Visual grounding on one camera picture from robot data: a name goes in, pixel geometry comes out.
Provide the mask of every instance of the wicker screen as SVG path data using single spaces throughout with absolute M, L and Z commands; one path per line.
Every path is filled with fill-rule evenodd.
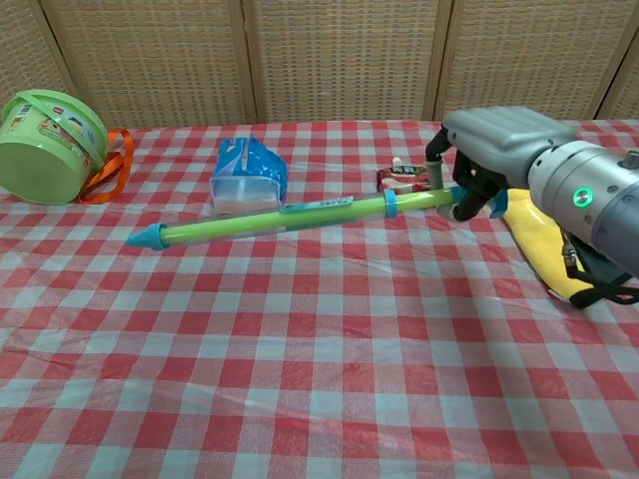
M 84 98 L 107 125 L 252 120 L 246 41 L 236 41 L 238 34 L 244 39 L 237 0 L 51 0 L 46 6 Z M 240 31 L 232 28 L 234 8 Z
M 440 2 L 245 3 L 262 121 L 420 119 L 425 95 L 434 100 L 426 90 Z
M 485 105 L 525 105 L 557 119 L 593 118 L 632 37 L 637 4 L 455 2 L 435 118 Z
M 597 118 L 639 118 L 639 31 L 624 59 Z
M 74 94 L 37 2 L 3 0 L 0 13 L 0 111 L 21 90 Z

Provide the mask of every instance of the red and white checkered tablecloth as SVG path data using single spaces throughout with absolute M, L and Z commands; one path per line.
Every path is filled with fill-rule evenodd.
M 572 125 L 639 146 L 638 121 Z M 3 194 L 0 477 L 637 477 L 638 309 L 553 299 L 502 220 L 124 245 L 211 212 L 221 138 L 282 155 L 300 202 L 374 192 L 436 128 L 135 131 L 111 204 Z

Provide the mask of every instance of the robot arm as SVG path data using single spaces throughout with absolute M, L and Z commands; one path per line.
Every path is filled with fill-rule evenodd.
M 522 107 L 447 114 L 426 147 L 426 166 L 440 163 L 450 147 L 457 148 L 453 179 L 466 191 L 450 210 L 451 220 L 471 220 L 502 190 L 530 190 L 535 206 L 565 232 L 571 277 L 584 279 L 571 269 L 576 261 L 570 238 L 639 277 L 638 152 L 614 155 L 578 141 L 565 124 Z

